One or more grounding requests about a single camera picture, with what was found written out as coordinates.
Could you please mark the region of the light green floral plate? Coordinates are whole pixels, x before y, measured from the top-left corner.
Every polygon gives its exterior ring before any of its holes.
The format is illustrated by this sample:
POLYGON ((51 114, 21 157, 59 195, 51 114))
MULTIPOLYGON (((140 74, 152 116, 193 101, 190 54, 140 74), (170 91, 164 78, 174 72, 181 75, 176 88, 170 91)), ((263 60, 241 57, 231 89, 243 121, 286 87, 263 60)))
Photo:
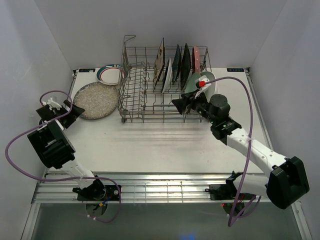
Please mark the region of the light green floral plate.
POLYGON ((187 80, 184 93, 191 93, 197 90, 196 86, 196 80, 198 80, 201 77, 201 74, 198 72, 193 73, 190 78, 187 80))

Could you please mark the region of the grey speckled round plate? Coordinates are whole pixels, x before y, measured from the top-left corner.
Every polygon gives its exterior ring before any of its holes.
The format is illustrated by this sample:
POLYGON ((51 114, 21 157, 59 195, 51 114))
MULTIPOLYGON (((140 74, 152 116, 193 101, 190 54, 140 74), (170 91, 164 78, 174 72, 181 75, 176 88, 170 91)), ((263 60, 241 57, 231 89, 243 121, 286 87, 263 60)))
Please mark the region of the grey speckled round plate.
POLYGON ((84 109, 80 117, 95 121, 110 115, 118 106, 118 92, 112 85, 92 82, 77 91, 73 104, 84 109))

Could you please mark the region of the white oval plate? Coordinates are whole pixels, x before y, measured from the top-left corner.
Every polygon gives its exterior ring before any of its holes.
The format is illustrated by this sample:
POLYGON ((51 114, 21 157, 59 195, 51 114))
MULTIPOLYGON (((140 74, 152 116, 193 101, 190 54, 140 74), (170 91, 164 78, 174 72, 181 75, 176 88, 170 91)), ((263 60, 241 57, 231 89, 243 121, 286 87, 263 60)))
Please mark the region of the white oval plate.
MULTIPOLYGON (((205 76, 209 81, 214 81, 216 79, 215 75, 211 71, 203 71, 200 73, 200 75, 202 77, 205 76)), ((211 96, 216 94, 217 92, 218 90, 215 82, 206 84, 204 87, 204 94, 207 98, 207 101, 209 101, 211 96)))

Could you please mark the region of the black floral square plate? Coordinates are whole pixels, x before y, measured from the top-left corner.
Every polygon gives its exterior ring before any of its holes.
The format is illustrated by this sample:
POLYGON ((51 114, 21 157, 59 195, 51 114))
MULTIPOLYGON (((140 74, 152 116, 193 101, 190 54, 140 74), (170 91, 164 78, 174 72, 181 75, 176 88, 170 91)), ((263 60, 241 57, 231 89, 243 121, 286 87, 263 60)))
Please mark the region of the black floral square plate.
POLYGON ((187 83, 189 74, 191 69, 191 55, 189 46, 186 43, 184 46, 182 61, 181 61, 181 69, 180 69, 180 83, 181 88, 183 89, 187 83))

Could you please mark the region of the large teal red rimmed plate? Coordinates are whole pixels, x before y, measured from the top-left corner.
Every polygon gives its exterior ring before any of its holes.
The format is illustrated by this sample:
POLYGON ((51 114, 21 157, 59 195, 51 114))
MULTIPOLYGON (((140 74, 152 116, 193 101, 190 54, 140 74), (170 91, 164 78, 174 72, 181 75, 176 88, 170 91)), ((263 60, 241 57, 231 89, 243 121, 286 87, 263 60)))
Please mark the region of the large teal red rimmed plate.
POLYGON ((167 90, 169 83, 172 79, 172 60, 171 58, 168 59, 167 64, 166 64, 166 69, 165 69, 165 74, 164 74, 164 80, 162 84, 162 90, 161 93, 164 94, 165 91, 167 90))

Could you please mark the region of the teal square plate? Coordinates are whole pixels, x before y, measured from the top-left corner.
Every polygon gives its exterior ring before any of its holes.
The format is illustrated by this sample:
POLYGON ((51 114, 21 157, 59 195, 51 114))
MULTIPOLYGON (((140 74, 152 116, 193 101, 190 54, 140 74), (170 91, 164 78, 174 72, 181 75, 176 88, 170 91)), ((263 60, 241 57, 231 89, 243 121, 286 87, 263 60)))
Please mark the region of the teal square plate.
POLYGON ((172 83, 173 84, 177 81, 179 77, 181 62, 182 62, 181 49, 179 44, 177 44, 174 60, 172 63, 172 83))

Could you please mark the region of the cream floral square plate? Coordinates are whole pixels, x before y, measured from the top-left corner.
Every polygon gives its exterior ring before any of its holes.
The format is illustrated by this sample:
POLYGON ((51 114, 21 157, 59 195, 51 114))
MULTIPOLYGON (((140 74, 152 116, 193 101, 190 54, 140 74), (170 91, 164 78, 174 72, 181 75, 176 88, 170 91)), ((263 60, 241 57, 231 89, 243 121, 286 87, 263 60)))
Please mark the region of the cream floral square plate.
POLYGON ((153 87, 156 88, 157 83, 160 80, 162 72, 165 66, 165 39, 162 38, 156 59, 154 62, 154 77, 153 77, 153 87))

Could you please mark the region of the small teal red rimmed plate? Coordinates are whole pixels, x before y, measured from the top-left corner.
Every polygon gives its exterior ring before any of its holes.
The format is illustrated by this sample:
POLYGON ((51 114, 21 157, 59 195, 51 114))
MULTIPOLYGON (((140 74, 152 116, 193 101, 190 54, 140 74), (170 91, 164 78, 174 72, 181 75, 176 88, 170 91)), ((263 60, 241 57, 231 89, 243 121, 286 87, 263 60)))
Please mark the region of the small teal red rimmed plate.
POLYGON ((103 66, 96 73, 98 82, 109 86, 118 85, 121 78, 124 78, 126 76, 127 72, 119 64, 109 64, 103 66))

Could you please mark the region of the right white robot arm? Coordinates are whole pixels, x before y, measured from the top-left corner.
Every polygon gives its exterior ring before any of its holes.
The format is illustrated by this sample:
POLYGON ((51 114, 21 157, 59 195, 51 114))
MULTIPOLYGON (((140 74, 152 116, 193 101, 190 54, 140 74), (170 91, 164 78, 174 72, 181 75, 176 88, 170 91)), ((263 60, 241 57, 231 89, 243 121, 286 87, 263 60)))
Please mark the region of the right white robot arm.
POLYGON ((183 94, 172 100, 180 114, 191 109, 211 123, 211 133, 226 146, 238 151, 256 165, 263 176, 232 173, 225 184, 215 190, 222 198, 237 199, 242 194, 268 198, 276 207, 286 209, 310 190, 303 161, 279 154, 258 140, 249 137, 230 115, 230 105, 222 94, 207 99, 204 93, 183 94))

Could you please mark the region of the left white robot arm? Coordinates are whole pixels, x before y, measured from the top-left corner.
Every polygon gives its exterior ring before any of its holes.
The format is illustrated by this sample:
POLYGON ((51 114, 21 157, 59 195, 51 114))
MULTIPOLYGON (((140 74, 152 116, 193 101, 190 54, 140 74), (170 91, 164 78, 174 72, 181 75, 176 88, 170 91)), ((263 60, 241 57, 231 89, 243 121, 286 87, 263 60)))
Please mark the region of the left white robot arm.
POLYGON ((45 125, 28 134, 27 138, 47 168, 55 168, 76 178, 78 187, 73 192, 88 200, 100 200, 106 195, 106 187, 92 171, 76 160, 76 150, 64 133, 85 109, 71 104, 67 99, 63 103, 68 108, 72 107, 70 113, 52 97, 44 101, 36 112, 45 125))

